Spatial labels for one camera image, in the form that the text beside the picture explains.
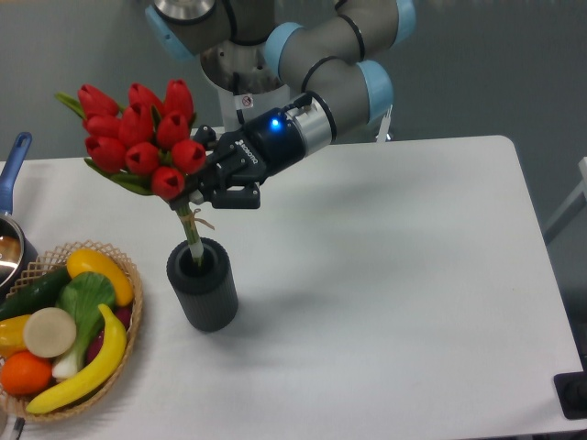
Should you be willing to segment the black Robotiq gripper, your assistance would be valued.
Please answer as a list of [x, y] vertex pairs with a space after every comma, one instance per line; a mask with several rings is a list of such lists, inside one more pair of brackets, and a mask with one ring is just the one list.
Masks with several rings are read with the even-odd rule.
[[286, 112], [278, 108], [226, 132], [219, 140], [208, 125], [193, 128], [190, 139], [212, 153], [201, 170], [202, 189], [191, 192], [188, 201], [210, 203], [215, 209], [259, 209], [257, 182], [263, 183], [305, 156], [302, 135]]

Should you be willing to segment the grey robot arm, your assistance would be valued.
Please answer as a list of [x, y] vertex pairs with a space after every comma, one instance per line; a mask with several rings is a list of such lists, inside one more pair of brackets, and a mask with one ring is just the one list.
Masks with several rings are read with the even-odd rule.
[[338, 1], [305, 28], [277, 23], [272, 1], [155, 1], [145, 15], [176, 59], [196, 59], [216, 89], [224, 133], [203, 126], [209, 153], [172, 199], [256, 209], [271, 176], [382, 117], [393, 85], [374, 56], [415, 29], [410, 1]]

